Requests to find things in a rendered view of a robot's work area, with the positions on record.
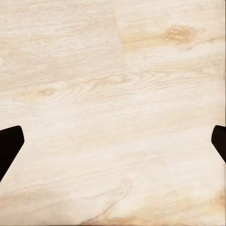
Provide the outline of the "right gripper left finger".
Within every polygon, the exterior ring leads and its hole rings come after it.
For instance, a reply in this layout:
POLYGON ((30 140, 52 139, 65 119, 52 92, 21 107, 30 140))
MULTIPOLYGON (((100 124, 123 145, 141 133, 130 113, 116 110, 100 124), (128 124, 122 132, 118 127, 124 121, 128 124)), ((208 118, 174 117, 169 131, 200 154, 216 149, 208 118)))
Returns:
POLYGON ((24 145, 24 133, 20 125, 0 130, 0 182, 24 145))

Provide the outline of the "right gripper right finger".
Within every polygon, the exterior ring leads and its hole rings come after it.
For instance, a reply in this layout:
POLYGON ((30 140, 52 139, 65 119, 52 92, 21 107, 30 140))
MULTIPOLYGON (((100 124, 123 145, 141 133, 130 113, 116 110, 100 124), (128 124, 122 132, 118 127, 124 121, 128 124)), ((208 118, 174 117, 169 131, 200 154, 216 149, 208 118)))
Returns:
POLYGON ((226 163, 226 127, 216 125, 212 132, 211 142, 226 163))

